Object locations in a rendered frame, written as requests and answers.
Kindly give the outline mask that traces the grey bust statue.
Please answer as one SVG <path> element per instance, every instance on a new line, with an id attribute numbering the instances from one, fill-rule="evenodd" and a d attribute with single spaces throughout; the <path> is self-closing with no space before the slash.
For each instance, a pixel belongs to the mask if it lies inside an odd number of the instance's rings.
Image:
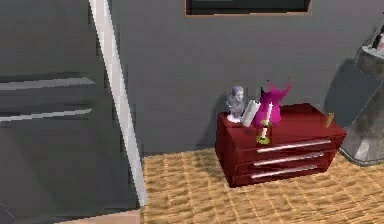
<path id="1" fill-rule="evenodd" d="M 227 119 L 232 123 L 239 123 L 241 121 L 245 109 L 243 97 L 244 89 L 241 86 L 233 86 L 231 88 L 226 104 L 230 111 Z"/>

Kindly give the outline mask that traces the white book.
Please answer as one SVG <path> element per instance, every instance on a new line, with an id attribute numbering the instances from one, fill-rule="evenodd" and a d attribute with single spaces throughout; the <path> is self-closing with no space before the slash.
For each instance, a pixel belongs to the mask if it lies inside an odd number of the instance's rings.
<path id="1" fill-rule="evenodd" d="M 260 108 L 260 103 L 255 100 L 250 100 L 247 108 L 244 111 L 244 114 L 241 119 L 241 123 L 245 127 L 249 127 Z"/>

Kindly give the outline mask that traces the white candle on green holder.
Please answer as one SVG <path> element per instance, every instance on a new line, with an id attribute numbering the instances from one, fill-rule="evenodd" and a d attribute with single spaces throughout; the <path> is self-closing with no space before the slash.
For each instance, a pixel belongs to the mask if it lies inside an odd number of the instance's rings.
<path id="1" fill-rule="evenodd" d="M 260 124 L 263 126 L 261 134 L 256 138 L 256 141 L 259 144 L 268 144 L 269 143 L 269 138 L 267 137 L 267 131 L 270 126 L 270 117 L 273 109 L 273 103 L 270 102 L 268 105 L 268 110 L 266 113 L 266 117 L 264 120 L 260 121 Z"/>

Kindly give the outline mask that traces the dark red chest of drawers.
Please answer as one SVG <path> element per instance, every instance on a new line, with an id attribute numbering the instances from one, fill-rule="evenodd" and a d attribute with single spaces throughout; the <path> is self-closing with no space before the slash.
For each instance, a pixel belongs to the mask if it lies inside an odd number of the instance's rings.
<path id="1" fill-rule="evenodd" d="M 268 129 L 268 144 L 256 141 L 260 134 L 218 114 L 215 152 L 231 188 L 325 172 L 346 137 L 308 103 L 281 108 L 281 121 Z"/>

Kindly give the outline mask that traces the grey room door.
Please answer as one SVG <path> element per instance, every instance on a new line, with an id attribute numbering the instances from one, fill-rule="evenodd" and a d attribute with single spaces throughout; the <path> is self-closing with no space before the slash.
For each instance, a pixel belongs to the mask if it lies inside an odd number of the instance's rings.
<path id="1" fill-rule="evenodd" d="M 0 224 L 139 207 L 89 0 L 0 0 Z"/>

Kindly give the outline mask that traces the framed picture with wooden frame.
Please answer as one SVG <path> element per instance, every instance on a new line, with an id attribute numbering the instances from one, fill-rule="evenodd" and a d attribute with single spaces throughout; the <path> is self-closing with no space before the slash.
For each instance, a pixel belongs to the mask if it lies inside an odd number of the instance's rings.
<path id="1" fill-rule="evenodd" d="M 185 15 L 307 13 L 312 0 L 185 0 Z"/>

